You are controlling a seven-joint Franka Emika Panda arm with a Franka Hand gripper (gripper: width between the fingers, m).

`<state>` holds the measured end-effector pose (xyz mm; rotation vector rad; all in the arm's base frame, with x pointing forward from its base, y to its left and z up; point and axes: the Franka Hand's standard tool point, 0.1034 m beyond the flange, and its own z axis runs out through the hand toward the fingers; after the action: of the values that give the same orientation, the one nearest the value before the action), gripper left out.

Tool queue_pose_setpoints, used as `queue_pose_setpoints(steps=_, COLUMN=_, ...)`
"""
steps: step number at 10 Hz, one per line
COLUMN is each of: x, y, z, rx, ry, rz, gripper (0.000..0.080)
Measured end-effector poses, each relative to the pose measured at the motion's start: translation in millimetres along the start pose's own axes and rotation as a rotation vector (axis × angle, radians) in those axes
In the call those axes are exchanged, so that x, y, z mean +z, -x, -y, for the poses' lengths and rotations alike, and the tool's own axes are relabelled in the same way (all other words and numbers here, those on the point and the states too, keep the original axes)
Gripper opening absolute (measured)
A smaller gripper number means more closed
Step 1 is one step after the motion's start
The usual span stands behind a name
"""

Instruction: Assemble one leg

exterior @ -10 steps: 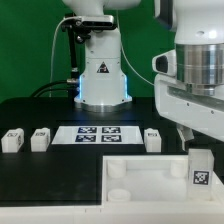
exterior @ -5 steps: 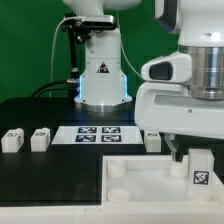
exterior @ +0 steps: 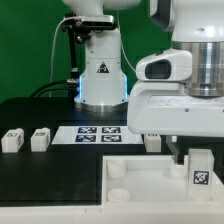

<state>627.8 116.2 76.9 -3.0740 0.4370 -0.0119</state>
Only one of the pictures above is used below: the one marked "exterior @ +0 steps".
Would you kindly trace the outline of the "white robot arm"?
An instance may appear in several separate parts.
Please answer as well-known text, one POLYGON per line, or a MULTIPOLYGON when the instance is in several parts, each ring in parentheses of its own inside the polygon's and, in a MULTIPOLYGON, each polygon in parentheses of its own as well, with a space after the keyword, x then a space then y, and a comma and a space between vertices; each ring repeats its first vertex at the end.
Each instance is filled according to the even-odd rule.
MULTIPOLYGON (((62 0, 87 33, 78 105, 110 110, 126 98, 120 32, 104 10, 141 0, 62 0)), ((128 97, 127 126, 138 134, 224 137, 224 0, 149 0, 149 15, 172 34, 171 48, 141 59, 128 97)))

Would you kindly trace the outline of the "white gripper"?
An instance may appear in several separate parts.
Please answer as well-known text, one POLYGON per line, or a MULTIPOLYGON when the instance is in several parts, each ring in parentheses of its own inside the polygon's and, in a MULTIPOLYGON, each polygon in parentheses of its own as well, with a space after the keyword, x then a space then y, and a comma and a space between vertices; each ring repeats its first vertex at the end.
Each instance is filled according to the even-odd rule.
POLYGON ((130 93, 127 126, 133 133, 168 135, 178 163, 176 136, 224 137, 224 97, 184 94, 180 83, 138 81, 130 93))

